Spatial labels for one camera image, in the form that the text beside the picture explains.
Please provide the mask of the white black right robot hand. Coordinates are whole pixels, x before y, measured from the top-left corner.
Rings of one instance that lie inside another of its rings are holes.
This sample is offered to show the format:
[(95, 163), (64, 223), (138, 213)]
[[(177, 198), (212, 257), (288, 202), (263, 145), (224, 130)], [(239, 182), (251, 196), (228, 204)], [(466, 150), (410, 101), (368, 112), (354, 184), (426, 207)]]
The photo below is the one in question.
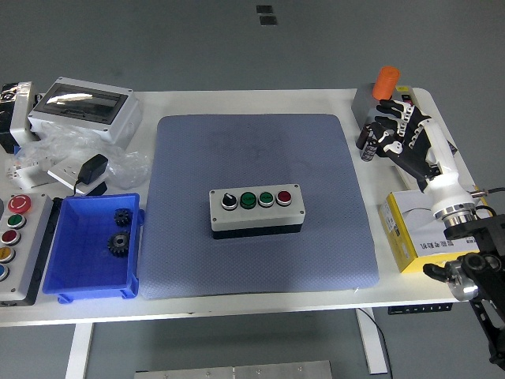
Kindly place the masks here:
[(455, 158), (439, 123), (402, 101), (382, 99), (376, 109), (380, 114), (370, 129), (380, 149), (430, 196), (435, 219), (447, 226), (475, 220), (475, 201), (459, 182)]

